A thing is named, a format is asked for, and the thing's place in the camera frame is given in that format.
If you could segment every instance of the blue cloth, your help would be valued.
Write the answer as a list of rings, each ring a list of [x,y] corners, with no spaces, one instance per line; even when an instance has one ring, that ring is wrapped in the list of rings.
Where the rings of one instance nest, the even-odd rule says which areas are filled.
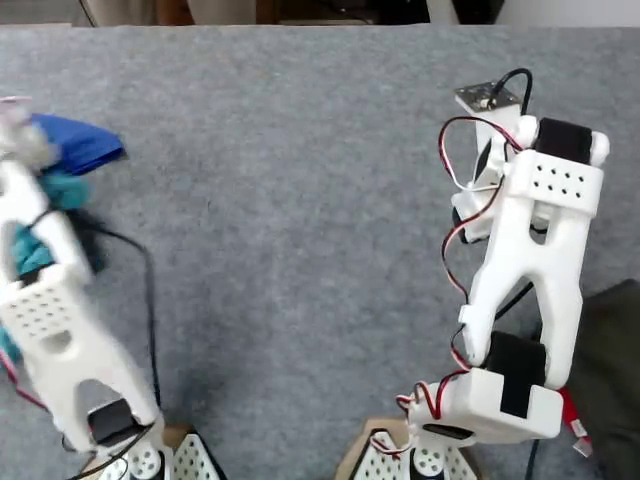
[[[52,169],[71,175],[83,175],[124,153],[122,142],[114,133],[87,123],[34,113],[49,141],[60,147],[60,160]]]
[[[71,175],[82,175],[118,158],[124,153],[122,142],[117,135],[102,128],[54,115],[34,114],[33,121],[46,132],[49,141],[60,148],[59,161],[39,178],[51,206],[57,210],[81,207],[89,198],[89,187],[83,179]],[[12,254],[20,274],[53,260],[47,247],[25,227],[16,231]],[[0,348],[14,361],[19,360],[19,349],[1,327]]]

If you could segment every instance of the dark cloth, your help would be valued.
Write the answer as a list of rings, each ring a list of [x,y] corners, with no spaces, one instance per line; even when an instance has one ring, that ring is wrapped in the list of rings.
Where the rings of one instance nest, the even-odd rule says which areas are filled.
[[[569,392],[605,477],[640,479],[640,283],[585,301]]]

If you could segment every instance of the gray felt mat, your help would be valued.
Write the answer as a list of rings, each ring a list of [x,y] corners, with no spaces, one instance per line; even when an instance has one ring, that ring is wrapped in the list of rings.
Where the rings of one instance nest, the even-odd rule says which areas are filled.
[[[89,176],[90,209],[157,259],[168,420],[193,422],[232,480],[325,480],[366,417],[454,366],[461,299],[438,259],[454,190],[436,151],[454,87],[526,65],[533,113],[610,135],[584,292],[638,275],[638,45],[636,30],[0,30],[0,94],[124,138],[129,159]],[[469,171],[472,130],[455,136]],[[91,294],[148,369],[141,263],[106,246]],[[482,253],[453,250],[465,281]],[[0,426],[1,478],[80,466],[5,383]],[[538,478],[597,477],[571,443],[541,448]],[[490,478],[523,476],[528,444],[477,451]]]

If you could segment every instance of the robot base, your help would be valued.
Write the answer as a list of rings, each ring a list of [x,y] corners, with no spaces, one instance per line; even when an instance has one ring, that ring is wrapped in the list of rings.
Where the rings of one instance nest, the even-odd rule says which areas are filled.
[[[167,445],[174,449],[174,457],[170,471],[164,475],[159,474],[160,480],[226,480],[226,477],[209,453],[205,443],[191,428],[167,427],[164,433]],[[91,480],[135,480],[135,469],[144,467],[144,459],[119,460],[100,474],[90,477]],[[87,466],[86,470],[93,468],[95,464]]]
[[[369,443],[374,435],[388,448],[404,443],[402,419],[370,419],[338,467],[335,480],[482,480],[486,478],[468,448],[445,449],[444,457],[410,448],[400,455],[384,455]]]

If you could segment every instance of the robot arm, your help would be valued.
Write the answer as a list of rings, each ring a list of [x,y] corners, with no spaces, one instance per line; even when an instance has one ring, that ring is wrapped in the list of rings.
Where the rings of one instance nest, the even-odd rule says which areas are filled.
[[[131,474],[151,479],[160,472],[159,478],[170,479],[172,453],[162,442],[164,421],[153,393],[85,294],[83,287],[92,278],[88,262],[65,215],[49,209],[32,172],[34,157],[29,154],[46,151],[41,144],[46,139],[25,132],[37,130],[28,122],[15,122],[26,116],[19,103],[0,107],[3,326],[20,347],[33,386],[54,424],[76,451],[108,457],[144,432],[128,453]],[[15,138],[27,141],[12,141]],[[31,226],[55,263],[18,277],[11,257],[16,225]],[[106,385],[121,400],[92,412],[81,411],[77,391],[87,380]],[[105,425],[107,430],[116,428],[114,424],[120,421],[123,423],[117,430],[101,429]]]
[[[489,171],[478,172],[473,184],[502,179],[484,225],[465,231],[477,239],[490,227],[485,261],[459,315],[471,368],[440,389],[440,418],[426,401],[408,405],[409,428],[422,444],[513,443],[551,438],[560,429],[562,398],[555,390],[571,367],[582,309],[578,280],[609,142],[584,127],[528,116],[514,130],[524,150],[500,162],[504,140],[494,136]],[[472,189],[455,195],[458,217],[478,211],[486,196]],[[529,232],[540,221],[548,229],[544,243]],[[492,332],[498,307],[523,277],[536,287],[540,343]],[[438,387],[429,386],[434,398]]]

